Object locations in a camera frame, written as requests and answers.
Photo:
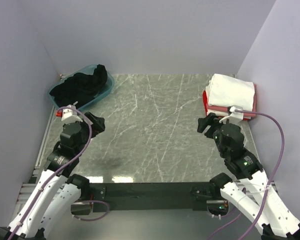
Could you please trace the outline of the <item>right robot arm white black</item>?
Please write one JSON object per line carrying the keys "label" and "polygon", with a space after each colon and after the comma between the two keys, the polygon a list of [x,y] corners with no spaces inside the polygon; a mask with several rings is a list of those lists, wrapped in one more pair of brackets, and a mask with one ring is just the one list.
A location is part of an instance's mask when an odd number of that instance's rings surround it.
{"label": "right robot arm white black", "polygon": [[210,180],[211,197],[233,204],[263,240],[300,240],[300,220],[273,188],[257,157],[245,148],[241,128],[210,113],[198,119],[197,132],[214,140],[227,169],[251,194],[247,196],[231,177],[220,173]]}

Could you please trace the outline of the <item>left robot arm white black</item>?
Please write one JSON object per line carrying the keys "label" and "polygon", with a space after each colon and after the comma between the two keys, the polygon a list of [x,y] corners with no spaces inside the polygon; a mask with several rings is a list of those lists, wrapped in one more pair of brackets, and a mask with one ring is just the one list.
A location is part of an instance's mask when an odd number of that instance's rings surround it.
{"label": "left robot arm white black", "polygon": [[45,240],[72,203],[92,202],[89,179],[72,171],[91,139],[105,131],[105,119],[90,112],[79,117],[70,109],[57,115],[63,122],[59,141],[23,208],[7,227],[0,227],[0,240]]}

